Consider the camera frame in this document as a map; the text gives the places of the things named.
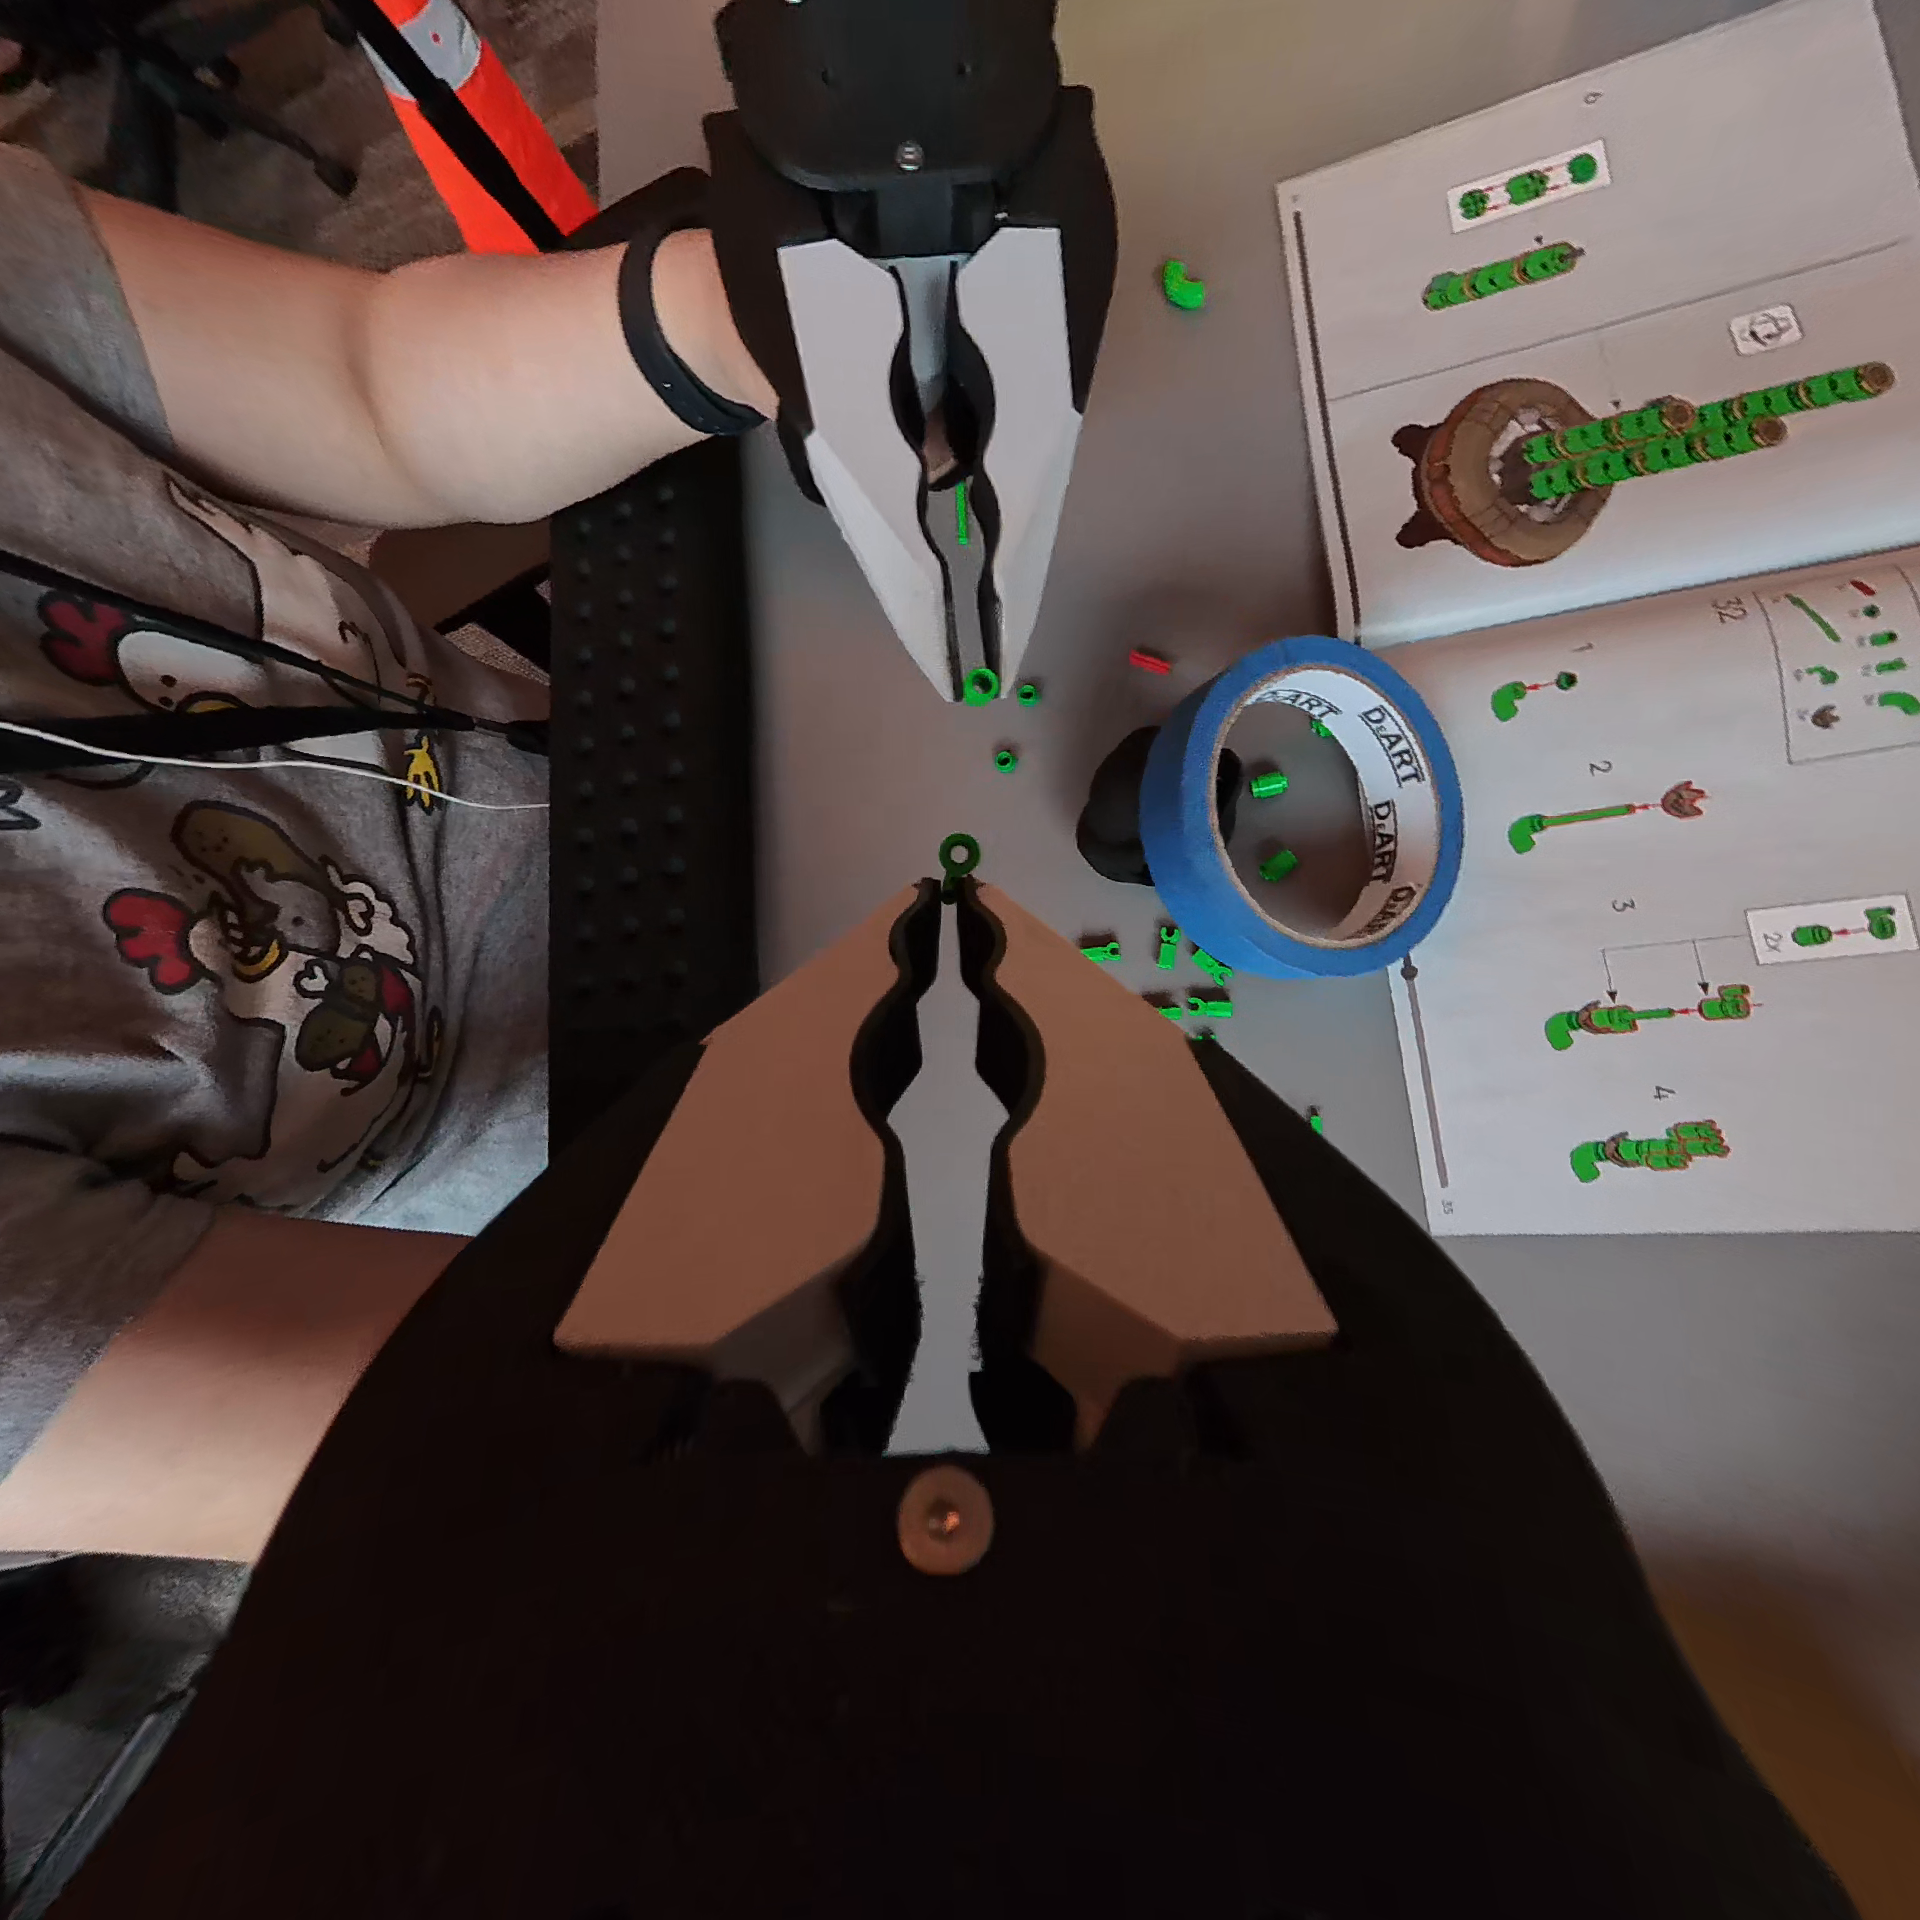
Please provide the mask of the black chair base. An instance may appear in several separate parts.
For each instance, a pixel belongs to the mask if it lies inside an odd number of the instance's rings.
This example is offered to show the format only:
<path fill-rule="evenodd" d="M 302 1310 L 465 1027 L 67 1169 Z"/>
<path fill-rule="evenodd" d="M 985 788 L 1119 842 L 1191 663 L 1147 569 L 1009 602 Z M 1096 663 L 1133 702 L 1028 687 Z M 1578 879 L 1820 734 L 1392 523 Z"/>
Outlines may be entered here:
<path fill-rule="evenodd" d="M 124 203 L 178 209 L 178 125 L 201 125 L 220 141 L 257 130 L 304 156 L 333 196 L 355 196 L 342 156 L 316 152 L 277 114 L 237 100 L 232 48 L 290 14 L 302 6 L 6 0 L 0 30 L 17 43 L 6 92 L 109 68 L 109 137 L 88 184 Z"/>

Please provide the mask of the pile of small green lego pieces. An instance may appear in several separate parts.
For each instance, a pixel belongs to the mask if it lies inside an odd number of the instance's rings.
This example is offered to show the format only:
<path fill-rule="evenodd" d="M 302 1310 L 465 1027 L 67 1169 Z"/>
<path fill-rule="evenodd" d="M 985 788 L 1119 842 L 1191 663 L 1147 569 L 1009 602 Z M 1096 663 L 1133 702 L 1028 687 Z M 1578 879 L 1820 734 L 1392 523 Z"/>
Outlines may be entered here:
<path fill-rule="evenodd" d="M 1220 1036 L 1237 1015 L 1233 967 L 1201 948 L 1164 908 L 1126 921 L 1082 929 L 1069 931 L 1069 948 L 1191 1036 Z"/>

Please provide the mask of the green lego axle with elbow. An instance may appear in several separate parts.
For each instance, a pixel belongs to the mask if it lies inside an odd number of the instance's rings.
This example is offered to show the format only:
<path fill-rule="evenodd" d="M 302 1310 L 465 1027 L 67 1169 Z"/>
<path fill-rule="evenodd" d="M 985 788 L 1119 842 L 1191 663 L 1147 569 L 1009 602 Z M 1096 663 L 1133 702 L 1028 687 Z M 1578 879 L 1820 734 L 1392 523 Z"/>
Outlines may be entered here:
<path fill-rule="evenodd" d="M 990 581 L 990 500 L 978 479 L 956 479 L 956 550 L 950 550 L 950 612 L 960 645 L 960 698 L 990 702 L 1002 695 L 1002 636 L 998 636 L 998 581 Z"/>

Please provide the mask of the black round knob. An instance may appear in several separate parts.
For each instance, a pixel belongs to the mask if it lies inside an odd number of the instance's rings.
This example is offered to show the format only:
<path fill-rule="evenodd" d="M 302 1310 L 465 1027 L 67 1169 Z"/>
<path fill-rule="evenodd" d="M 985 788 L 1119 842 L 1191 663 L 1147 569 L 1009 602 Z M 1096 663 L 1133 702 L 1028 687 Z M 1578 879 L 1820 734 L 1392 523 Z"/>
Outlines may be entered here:
<path fill-rule="evenodd" d="M 1244 892 L 1229 844 L 1244 801 L 1244 760 L 1204 737 L 1179 737 L 1164 754 L 1157 737 L 1164 724 L 1133 724 L 1096 762 L 1076 844 L 1112 882 L 1153 892 L 1153 862 L 1164 862 L 1179 892 L 1233 902 Z"/>

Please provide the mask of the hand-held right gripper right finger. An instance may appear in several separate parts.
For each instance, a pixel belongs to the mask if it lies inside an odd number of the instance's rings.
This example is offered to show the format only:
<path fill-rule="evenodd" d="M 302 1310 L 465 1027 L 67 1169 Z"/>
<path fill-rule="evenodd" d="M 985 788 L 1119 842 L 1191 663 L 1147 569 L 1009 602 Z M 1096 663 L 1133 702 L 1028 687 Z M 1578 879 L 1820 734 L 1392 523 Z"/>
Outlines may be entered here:
<path fill-rule="evenodd" d="M 990 1452 L 1090 1446 L 1133 1380 L 1335 1335 L 1194 1048 L 998 882 L 960 882 L 985 1161 L 973 1413 Z"/>

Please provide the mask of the blue masking tape roll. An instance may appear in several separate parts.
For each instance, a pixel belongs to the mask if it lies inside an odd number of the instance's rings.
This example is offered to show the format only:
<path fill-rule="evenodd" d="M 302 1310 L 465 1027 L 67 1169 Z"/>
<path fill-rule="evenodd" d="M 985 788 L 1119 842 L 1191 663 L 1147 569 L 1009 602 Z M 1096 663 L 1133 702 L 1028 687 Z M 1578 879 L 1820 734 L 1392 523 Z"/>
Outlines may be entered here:
<path fill-rule="evenodd" d="M 1233 824 L 1237 897 L 1157 897 L 1201 948 L 1253 978 L 1371 978 L 1404 960 L 1444 909 L 1459 866 L 1457 760 L 1404 672 L 1340 636 L 1279 636 L 1191 695 L 1157 748 L 1204 737 L 1289 777 L 1289 797 L 1244 790 Z M 1261 879 L 1266 850 L 1299 874 Z"/>

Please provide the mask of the person's right forearm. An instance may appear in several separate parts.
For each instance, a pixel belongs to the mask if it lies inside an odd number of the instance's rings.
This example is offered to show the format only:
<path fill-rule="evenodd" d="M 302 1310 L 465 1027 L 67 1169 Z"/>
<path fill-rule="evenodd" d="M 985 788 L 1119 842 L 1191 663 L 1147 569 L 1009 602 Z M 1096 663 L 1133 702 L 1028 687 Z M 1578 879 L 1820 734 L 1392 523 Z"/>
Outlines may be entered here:
<path fill-rule="evenodd" d="M 249 1567 L 325 1424 L 470 1236 L 225 1206 L 6 1475 L 6 1557 Z"/>

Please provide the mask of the lego instruction booklet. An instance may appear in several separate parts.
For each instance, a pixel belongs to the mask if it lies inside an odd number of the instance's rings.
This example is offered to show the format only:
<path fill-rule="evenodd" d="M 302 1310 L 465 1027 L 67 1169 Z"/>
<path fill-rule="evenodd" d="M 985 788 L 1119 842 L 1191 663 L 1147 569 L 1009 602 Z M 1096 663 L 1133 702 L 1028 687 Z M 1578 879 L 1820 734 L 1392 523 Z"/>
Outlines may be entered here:
<path fill-rule="evenodd" d="M 1392 978 L 1433 1231 L 1914 1231 L 1914 156 L 1762 6 L 1275 184 L 1335 632 L 1459 866 Z"/>

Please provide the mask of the person's left forearm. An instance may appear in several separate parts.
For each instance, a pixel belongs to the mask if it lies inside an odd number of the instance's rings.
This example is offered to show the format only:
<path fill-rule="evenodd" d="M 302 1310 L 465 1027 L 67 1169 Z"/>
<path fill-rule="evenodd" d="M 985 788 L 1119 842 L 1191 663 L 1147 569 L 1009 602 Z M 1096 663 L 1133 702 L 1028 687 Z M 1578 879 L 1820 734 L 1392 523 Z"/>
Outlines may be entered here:
<path fill-rule="evenodd" d="M 694 442 L 625 355 L 619 249 L 365 271 L 76 192 L 178 472 L 372 527 L 533 523 Z"/>

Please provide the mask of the grey printed t-shirt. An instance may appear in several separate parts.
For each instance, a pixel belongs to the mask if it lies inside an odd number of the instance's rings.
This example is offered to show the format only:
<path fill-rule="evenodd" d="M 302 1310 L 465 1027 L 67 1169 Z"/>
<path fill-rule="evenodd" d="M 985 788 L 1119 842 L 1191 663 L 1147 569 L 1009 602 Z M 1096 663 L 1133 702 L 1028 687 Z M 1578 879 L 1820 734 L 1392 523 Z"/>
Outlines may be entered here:
<path fill-rule="evenodd" d="M 178 472 L 70 178 L 6 149 L 6 723 L 337 702 L 304 672 L 133 618 L 220 622 L 346 682 L 531 714 L 346 556 Z M 481 1231 L 544 1169 L 544 819 L 294 777 L 6 778 L 6 1468 L 210 1206 Z"/>

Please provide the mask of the black wristband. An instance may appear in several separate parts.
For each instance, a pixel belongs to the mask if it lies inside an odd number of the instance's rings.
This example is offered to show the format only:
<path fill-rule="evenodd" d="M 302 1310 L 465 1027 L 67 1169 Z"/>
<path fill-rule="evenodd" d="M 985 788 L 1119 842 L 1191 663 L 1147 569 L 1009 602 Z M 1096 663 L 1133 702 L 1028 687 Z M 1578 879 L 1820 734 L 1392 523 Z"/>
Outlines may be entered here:
<path fill-rule="evenodd" d="M 656 390 L 656 398 L 696 436 L 747 436 L 762 422 L 754 408 L 736 408 L 686 378 L 686 364 L 664 347 L 661 318 L 656 318 L 656 249 L 678 227 L 702 227 L 686 209 L 656 215 L 642 227 L 630 227 L 619 268 L 618 268 L 618 322 L 625 339 L 630 364 Z"/>

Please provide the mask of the grey shorts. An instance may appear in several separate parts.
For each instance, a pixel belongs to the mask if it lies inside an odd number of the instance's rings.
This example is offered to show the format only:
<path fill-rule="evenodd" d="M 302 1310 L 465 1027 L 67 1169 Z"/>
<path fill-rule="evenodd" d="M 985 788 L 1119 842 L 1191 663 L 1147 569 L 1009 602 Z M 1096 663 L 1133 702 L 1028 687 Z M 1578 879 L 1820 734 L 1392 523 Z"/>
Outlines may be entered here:
<path fill-rule="evenodd" d="M 249 1567 L 54 1557 L 0 1572 L 6 1916 L 44 1916 L 185 1716 Z"/>

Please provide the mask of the black studded mat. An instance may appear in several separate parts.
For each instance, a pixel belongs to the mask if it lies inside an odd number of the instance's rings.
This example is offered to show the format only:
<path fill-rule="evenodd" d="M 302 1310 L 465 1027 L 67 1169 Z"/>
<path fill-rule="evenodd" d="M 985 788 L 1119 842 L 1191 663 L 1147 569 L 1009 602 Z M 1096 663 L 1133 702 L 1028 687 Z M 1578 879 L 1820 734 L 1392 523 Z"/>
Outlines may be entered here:
<path fill-rule="evenodd" d="M 549 1161 L 757 998 L 736 442 L 549 520 Z"/>

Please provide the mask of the black tripod leg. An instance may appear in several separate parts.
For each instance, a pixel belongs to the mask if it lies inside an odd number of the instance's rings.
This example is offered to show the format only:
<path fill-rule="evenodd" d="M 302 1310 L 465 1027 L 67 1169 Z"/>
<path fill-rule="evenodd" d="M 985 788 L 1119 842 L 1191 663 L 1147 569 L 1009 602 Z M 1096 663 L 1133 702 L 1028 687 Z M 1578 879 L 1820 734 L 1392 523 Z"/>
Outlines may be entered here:
<path fill-rule="evenodd" d="M 520 184 L 512 166 L 496 152 L 496 141 L 472 125 L 472 114 L 451 100 L 451 90 L 424 74 L 424 59 L 410 48 L 410 39 L 379 18 L 376 0 L 337 0 L 333 6 L 355 43 L 372 39 L 372 48 L 398 74 L 398 81 L 413 92 L 421 114 L 444 141 L 465 156 L 465 171 L 492 192 L 496 209 L 512 215 L 512 222 L 533 239 L 533 249 L 558 249 L 565 234 L 549 222 L 549 215 Z"/>

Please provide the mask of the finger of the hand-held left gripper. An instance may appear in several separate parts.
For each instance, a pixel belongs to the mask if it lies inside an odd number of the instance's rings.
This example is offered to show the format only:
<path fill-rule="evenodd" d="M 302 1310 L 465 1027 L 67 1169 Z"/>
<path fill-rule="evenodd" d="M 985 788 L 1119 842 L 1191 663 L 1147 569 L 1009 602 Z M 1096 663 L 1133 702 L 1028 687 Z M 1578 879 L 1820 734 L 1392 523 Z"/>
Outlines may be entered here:
<path fill-rule="evenodd" d="M 1002 222 L 960 260 L 950 347 L 978 378 L 973 523 L 979 538 L 978 618 L 998 682 L 1021 663 L 1039 612 L 1051 538 L 1069 496 L 1082 408 L 1069 381 L 1064 234 Z"/>
<path fill-rule="evenodd" d="M 950 569 L 929 535 L 922 434 L 896 408 L 906 287 L 853 248 L 785 248 L 781 287 L 802 364 L 802 459 L 896 636 L 960 698 Z"/>

